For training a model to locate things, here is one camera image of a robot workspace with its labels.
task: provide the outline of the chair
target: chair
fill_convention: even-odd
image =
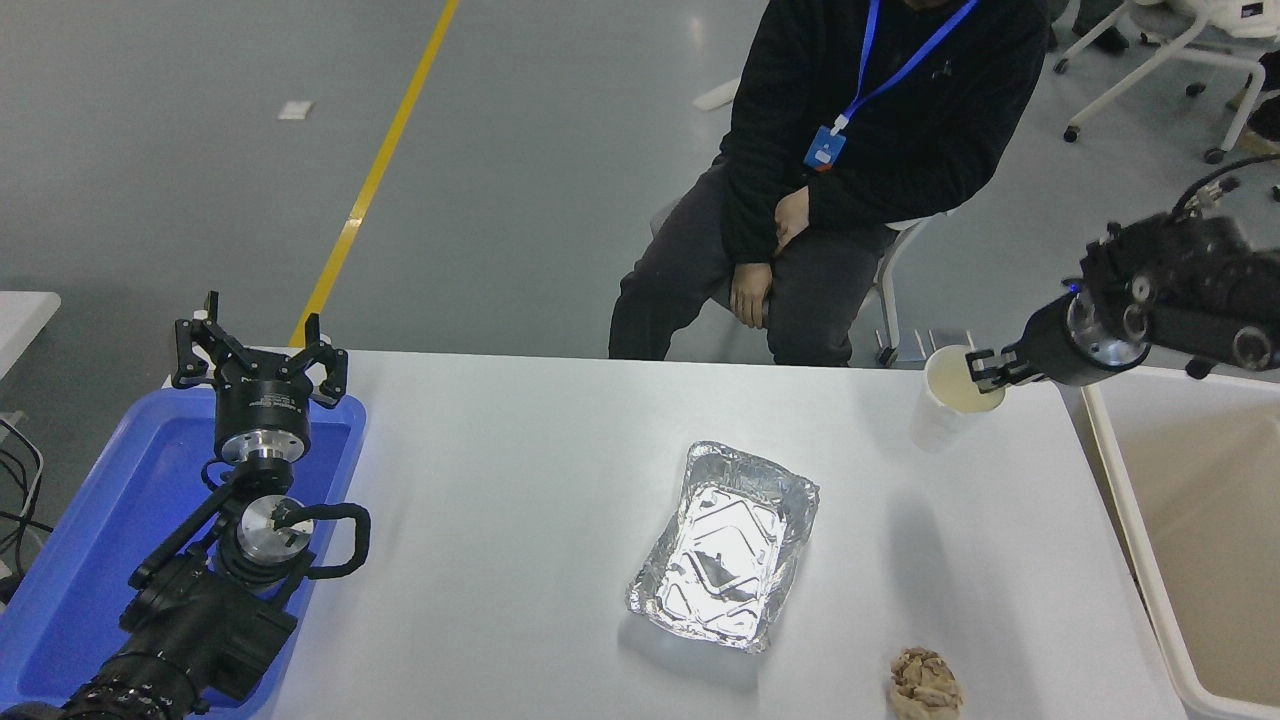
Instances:
[[[667,222],[667,217],[671,215],[671,211],[676,208],[676,202],[678,201],[680,201],[678,199],[673,200],[672,202],[666,205],[662,210],[658,210],[653,215],[653,218],[649,219],[649,232],[653,236],[658,234],[658,231],[662,228],[662,224]],[[951,213],[954,213],[954,210],[947,210],[946,213],[938,213],[938,215],[950,215]],[[915,220],[902,220],[899,223],[887,223],[887,227],[890,229],[897,232],[897,237],[893,240],[893,243],[888,246],[888,250],[884,251],[884,258],[881,259],[879,269],[876,270],[876,279],[872,282],[872,290],[867,293],[867,300],[863,300],[864,309],[867,307],[867,304],[870,300],[872,292],[877,293],[881,300],[881,310],[884,315],[884,334],[888,338],[888,345],[882,347],[879,350],[879,354],[877,354],[876,356],[876,363],[882,368],[890,368],[893,365],[893,361],[897,359],[899,345],[901,343],[902,340],[901,329],[899,328],[897,324],[897,301],[893,295],[893,266],[897,264],[897,259],[901,255],[902,250],[905,250],[908,245],[910,245],[913,241],[915,241],[916,237],[919,237],[920,232],[924,231],[924,227],[929,224],[929,220],[932,220],[938,215],[932,215],[928,218],[918,218]],[[716,291],[716,295],[712,296],[712,300],[714,300],[717,305],[730,311],[732,311],[730,309],[731,283],[732,278],[726,279],[724,284],[722,284],[719,290]],[[765,324],[768,324],[768,319],[769,319],[769,301],[765,300],[764,301]]]
[[[1238,33],[1254,36],[1239,37],[1238,35],[1231,35],[1211,22],[1222,22],[1220,13],[1226,9],[1225,6],[1228,5],[1240,8],[1242,5],[1238,0],[1198,0],[1193,3],[1188,3],[1187,0],[1180,1],[1188,10],[1194,10],[1194,17],[1178,13],[1160,0],[1125,0],[1120,8],[1107,15],[1106,19],[1098,23],[1092,31],[1085,33],[1085,36],[1069,47],[1066,53],[1062,53],[1062,59],[1053,65],[1053,72],[1057,74],[1065,73],[1066,67],[1073,58],[1088,47],[1089,44],[1092,44],[1107,28],[1115,27],[1115,24],[1119,23],[1125,15],[1130,15],[1138,28],[1143,31],[1143,38],[1158,37],[1162,44],[1151,59],[1129,73],[1111,90],[1102,94],[1097,100],[1089,102],[1089,105],[1076,113],[1074,118],[1068,120],[1066,132],[1062,133],[1062,140],[1075,142],[1080,136],[1080,129],[1089,118],[1107,106],[1107,104],[1119,97],[1123,92],[1137,85],[1138,81],[1151,74],[1156,68],[1165,64],[1165,61],[1171,58],[1178,58],[1181,60],[1220,68],[1235,68],[1249,73],[1249,83],[1244,101],[1240,102],[1240,108],[1236,110],[1235,118],[1231,120],[1231,126],[1226,131],[1226,137],[1222,138],[1221,145],[1210,147],[1204,151],[1204,161],[1210,164],[1221,163],[1222,158],[1226,156],[1226,152],[1235,147],[1235,141],[1240,137],[1240,131],[1244,129],[1244,122],[1249,118],[1249,113],[1252,113],[1253,108],[1257,105],[1258,95],[1266,78],[1266,69],[1257,60],[1235,58],[1231,53],[1257,51],[1261,54],[1262,51],[1270,50],[1276,45],[1277,36],[1280,36],[1280,27],[1277,27],[1280,23],[1276,26],[1263,26],[1261,32],[1258,27],[1252,27],[1248,31],[1233,28]],[[1263,3],[1277,1],[1280,0],[1261,0],[1257,5],[1263,6]],[[1272,17],[1274,13],[1267,15],[1267,22],[1271,22],[1270,18]],[[1266,35],[1267,29],[1270,29],[1270,33],[1266,37],[1256,37],[1257,35]],[[1197,47],[1189,47],[1193,41]],[[1202,82],[1187,86],[1187,95],[1189,97],[1196,97],[1203,91],[1204,83]]]

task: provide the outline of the white table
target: white table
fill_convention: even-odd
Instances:
[[[0,292],[0,378],[18,360],[61,300],[52,292]]]
[[[317,585],[270,717],[881,720],[915,644],[965,717],[1185,717],[1057,392],[1016,388],[927,455],[904,432],[918,382],[353,352],[372,552]],[[762,656],[625,607],[700,439],[822,486]]]

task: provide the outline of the black sweater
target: black sweater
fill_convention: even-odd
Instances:
[[[961,4],[915,12],[881,0],[868,92]],[[835,168],[804,165],[814,133],[858,91],[869,8],[771,0],[764,10],[718,160],[728,179],[722,236],[735,263],[772,259],[774,206],[805,184],[810,227],[838,231],[957,208],[995,174],[1044,61],[1044,0],[978,0],[910,74],[854,115]]]

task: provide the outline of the hand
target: hand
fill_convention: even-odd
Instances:
[[[746,263],[733,270],[728,306],[749,328],[764,327],[764,299],[773,286],[773,268],[768,263]]]
[[[778,234],[778,249],[773,251],[773,256],[777,258],[787,243],[809,227],[808,187],[801,187],[778,201],[778,206],[773,210],[773,224]]]

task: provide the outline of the white bin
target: white bin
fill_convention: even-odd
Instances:
[[[1140,368],[1084,401],[1190,716],[1280,720],[1280,386]]]

